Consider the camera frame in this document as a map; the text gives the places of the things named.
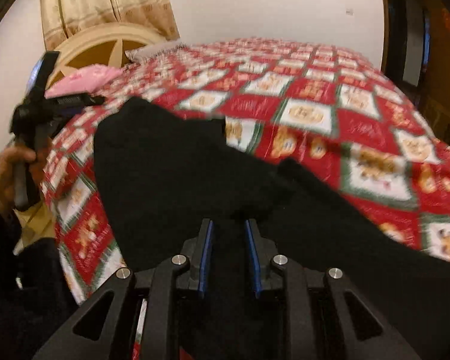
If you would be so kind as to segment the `person's left hand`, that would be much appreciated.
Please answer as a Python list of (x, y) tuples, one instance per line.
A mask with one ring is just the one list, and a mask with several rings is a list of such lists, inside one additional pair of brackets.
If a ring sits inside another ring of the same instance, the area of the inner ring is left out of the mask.
[(51, 150), (51, 141), (37, 152), (23, 145), (12, 145), (0, 154), (0, 214), (11, 217), (14, 209), (14, 166), (28, 164), (32, 180), (40, 187), (44, 178), (44, 167)]

